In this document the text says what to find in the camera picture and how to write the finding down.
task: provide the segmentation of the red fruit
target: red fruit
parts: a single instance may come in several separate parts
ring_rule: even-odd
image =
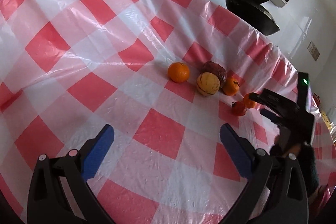
[[[246,106],[243,102],[232,103],[232,114],[235,116],[244,116],[246,113]]]

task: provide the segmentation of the tangerine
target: tangerine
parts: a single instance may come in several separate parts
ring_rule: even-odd
[[[168,68],[168,76],[176,83],[182,83],[189,79],[190,71],[186,64],[176,62]]]
[[[252,101],[250,98],[249,98],[249,93],[246,94],[243,98],[243,103],[245,104],[246,108],[254,108],[256,105],[257,105],[257,102],[255,101]]]
[[[223,92],[225,95],[233,96],[238,92],[239,87],[240,86],[238,81],[232,77],[229,77],[226,78],[226,81],[223,86]]]

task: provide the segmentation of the table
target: table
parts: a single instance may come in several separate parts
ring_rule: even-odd
[[[237,95],[196,92],[209,60],[239,81]],[[168,79],[173,62],[189,65],[187,82]],[[0,189],[26,220],[38,156],[80,148],[108,123],[115,141],[88,184],[118,224],[218,223],[246,184],[220,126],[267,151],[278,134],[258,109],[233,116],[232,102],[263,88],[295,100],[296,81],[277,47],[208,0],[0,0]],[[313,112],[332,188],[336,150]]]

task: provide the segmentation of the striped yellow fruit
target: striped yellow fruit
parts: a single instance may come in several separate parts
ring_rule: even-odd
[[[220,85],[218,77],[210,72],[202,73],[196,81],[196,88],[203,96],[214,95]]]

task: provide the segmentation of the white wall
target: white wall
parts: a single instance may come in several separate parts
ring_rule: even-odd
[[[226,7],[225,0],[211,1]],[[290,0],[283,8],[271,2],[263,5],[280,27],[279,32],[268,38],[279,46],[297,70],[308,72],[314,82],[336,41],[334,17],[321,0]],[[307,49],[310,41],[314,41],[320,51],[316,62]]]
[[[323,70],[312,84],[312,90],[320,96],[321,106],[326,112],[336,104],[336,45]]]

